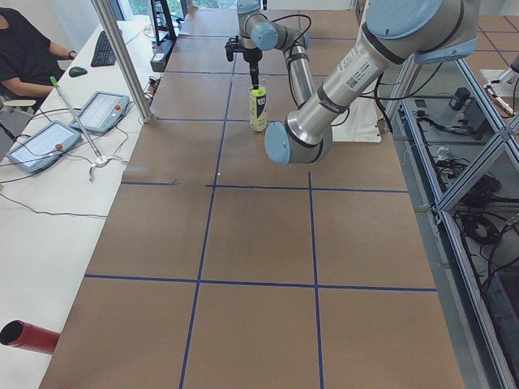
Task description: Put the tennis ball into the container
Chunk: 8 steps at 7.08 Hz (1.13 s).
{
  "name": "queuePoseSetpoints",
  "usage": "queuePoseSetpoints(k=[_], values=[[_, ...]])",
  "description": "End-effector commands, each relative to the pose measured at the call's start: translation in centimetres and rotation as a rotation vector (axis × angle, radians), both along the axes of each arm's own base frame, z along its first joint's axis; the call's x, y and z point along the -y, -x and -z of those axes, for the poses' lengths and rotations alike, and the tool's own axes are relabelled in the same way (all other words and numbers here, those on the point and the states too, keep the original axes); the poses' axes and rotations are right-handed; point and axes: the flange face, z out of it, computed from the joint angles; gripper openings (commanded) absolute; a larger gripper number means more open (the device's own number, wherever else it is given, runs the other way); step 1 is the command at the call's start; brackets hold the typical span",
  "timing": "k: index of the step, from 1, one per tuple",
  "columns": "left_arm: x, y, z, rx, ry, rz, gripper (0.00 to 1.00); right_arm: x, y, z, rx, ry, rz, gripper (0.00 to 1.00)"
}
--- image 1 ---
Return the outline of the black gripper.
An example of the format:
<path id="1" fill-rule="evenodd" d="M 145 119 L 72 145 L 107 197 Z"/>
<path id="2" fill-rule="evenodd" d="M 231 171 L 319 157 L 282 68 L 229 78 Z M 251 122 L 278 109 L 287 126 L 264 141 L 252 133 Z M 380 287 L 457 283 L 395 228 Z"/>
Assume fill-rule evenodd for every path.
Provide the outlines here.
<path id="1" fill-rule="evenodd" d="M 259 64 L 258 63 L 261 61 L 261 59 L 263 57 L 263 52 L 261 49 L 258 49 L 258 48 L 248 49 L 248 48 L 242 47 L 240 50 L 241 50 L 244 60 L 247 63 L 249 63 L 251 86 L 253 89 L 259 89 L 260 82 L 259 82 Z"/>

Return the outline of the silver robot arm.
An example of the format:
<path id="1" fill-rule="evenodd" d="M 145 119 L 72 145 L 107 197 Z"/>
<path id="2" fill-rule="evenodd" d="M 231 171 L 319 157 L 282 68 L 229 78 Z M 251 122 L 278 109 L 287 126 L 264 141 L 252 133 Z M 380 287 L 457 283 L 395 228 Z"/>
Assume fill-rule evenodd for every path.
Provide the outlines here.
<path id="1" fill-rule="evenodd" d="M 298 106 L 284 122 L 268 126 L 264 146 L 270 160 L 287 165 L 324 158 L 332 144 L 332 122 L 389 65 L 409 57 L 427 64 L 470 55 L 479 10 L 478 1 L 370 1 L 355 46 L 316 86 L 304 35 L 269 20 L 260 2 L 238 2 L 238 46 L 257 53 L 282 51 Z"/>

